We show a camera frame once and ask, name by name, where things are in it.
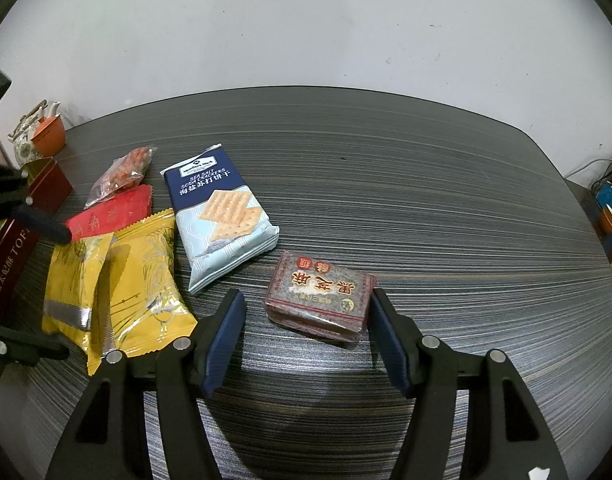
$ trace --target white label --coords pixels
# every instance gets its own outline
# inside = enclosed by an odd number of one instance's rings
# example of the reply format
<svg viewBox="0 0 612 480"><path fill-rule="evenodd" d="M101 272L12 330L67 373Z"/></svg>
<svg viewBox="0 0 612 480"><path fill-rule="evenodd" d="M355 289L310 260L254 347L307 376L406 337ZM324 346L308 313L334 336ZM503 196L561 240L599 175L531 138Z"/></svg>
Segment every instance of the white label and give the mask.
<svg viewBox="0 0 612 480"><path fill-rule="evenodd" d="M528 477L530 480L548 480L550 474L550 467L542 469L541 467L535 467L528 471Z"/></svg>
<svg viewBox="0 0 612 480"><path fill-rule="evenodd" d="M208 168L212 168L212 166L216 165L217 161L213 156L195 158L195 160L193 160L191 163L179 168L179 173L181 174L181 176L188 176L195 173L199 173L199 171L207 170Z"/></svg>

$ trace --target silver bolt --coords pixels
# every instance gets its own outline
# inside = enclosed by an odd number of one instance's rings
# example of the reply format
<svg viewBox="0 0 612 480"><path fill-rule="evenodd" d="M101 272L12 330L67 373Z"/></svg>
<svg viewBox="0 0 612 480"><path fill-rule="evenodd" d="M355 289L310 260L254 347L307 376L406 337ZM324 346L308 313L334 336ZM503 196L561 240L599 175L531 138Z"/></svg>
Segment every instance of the silver bolt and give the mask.
<svg viewBox="0 0 612 480"><path fill-rule="evenodd" d="M108 355L106 355L106 361L108 361L111 365L114 365L115 363L121 361L122 357L123 354L121 353L121 351L113 350L112 352L109 352Z"/></svg>
<svg viewBox="0 0 612 480"><path fill-rule="evenodd" d="M501 350L491 350L490 358L496 363L503 363L506 360L506 354Z"/></svg>
<svg viewBox="0 0 612 480"><path fill-rule="evenodd" d="M180 337L179 339L175 339L173 346L177 348L177 350L185 350L190 346L190 342L189 337Z"/></svg>
<svg viewBox="0 0 612 480"><path fill-rule="evenodd" d="M426 348L437 348L439 346L439 339L434 335L425 335L422 337L422 345Z"/></svg>

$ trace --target wrapped rectangular snack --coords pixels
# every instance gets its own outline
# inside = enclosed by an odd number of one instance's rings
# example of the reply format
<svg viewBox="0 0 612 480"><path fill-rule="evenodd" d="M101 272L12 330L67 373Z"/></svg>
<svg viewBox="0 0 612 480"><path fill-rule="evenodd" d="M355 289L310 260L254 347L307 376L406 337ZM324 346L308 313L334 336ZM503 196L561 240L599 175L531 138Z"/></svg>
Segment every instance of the wrapped rectangular snack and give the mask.
<svg viewBox="0 0 612 480"><path fill-rule="evenodd" d="M86 208L137 186L144 178L155 150L152 146L145 146L115 160L92 186Z"/></svg>
<svg viewBox="0 0 612 480"><path fill-rule="evenodd" d="M221 144L161 174L191 264L189 292L199 292L277 244L279 228L270 223Z"/></svg>
<svg viewBox="0 0 612 480"><path fill-rule="evenodd" d="M111 240L112 233L81 238L52 251L41 328L61 332L84 351L90 345L97 281Z"/></svg>
<svg viewBox="0 0 612 480"><path fill-rule="evenodd" d="M119 231L150 215L152 186L137 186L66 220L72 241Z"/></svg>
<svg viewBox="0 0 612 480"><path fill-rule="evenodd" d="M172 209L114 234L92 315L90 375L111 350L123 350L128 357L154 352L195 328L195 316L175 285L174 234Z"/></svg>
<svg viewBox="0 0 612 480"><path fill-rule="evenodd" d="M356 342L374 285L372 274L283 250L266 293L266 313L288 328Z"/></svg>

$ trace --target yellow snack package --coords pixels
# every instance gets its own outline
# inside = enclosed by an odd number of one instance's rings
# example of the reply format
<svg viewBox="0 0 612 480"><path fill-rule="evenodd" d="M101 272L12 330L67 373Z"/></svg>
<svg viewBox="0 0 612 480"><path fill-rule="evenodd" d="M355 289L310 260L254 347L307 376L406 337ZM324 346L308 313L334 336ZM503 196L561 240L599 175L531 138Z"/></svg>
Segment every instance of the yellow snack package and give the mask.
<svg viewBox="0 0 612 480"><path fill-rule="evenodd" d="M55 246L50 260L41 328L61 332L85 352L90 346L90 320L99 274L112 233Z"/></svg>
<svg viewBox="0 0 612 480"><path fill-rule="evenodd" d="M175 285L174 233L175 213L167 209L114 234L92 316L90 375L109 351L133 357L161 350L195 328Z"/></svg>

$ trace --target tabletop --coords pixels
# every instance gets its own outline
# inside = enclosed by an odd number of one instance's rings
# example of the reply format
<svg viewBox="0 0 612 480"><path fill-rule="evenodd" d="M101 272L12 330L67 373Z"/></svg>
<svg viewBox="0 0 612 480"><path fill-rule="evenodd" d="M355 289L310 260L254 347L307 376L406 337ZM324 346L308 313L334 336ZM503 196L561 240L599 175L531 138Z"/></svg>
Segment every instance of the tabletop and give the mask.
<svg viewBox="0 0 612 480"><path fill-rule="evenodd" d="M175 278L197 317L230 287L245 331L223 387L199 409L224 478L387 479L413 409L390 386L367 335L341 348L268 322L263 296L279 249L370 272L397 310L454 349L503 349L528 385L571 480L612 443L612 274L582 209L524 133L458 108L342 88L193 94L68 131L58 161L79 212L93 182L132 148L158 148L146 184L170 207L159 171L222 143L273 224L278 247L193 297L179 234ZM38 330L51 246L17 284L9 324ZM9 367L0 441L40 478L87 383L84 356ZM459 475L467 417L457 398L446 479ZM153 473L167 478L156 399L146 394Z"/></svg>

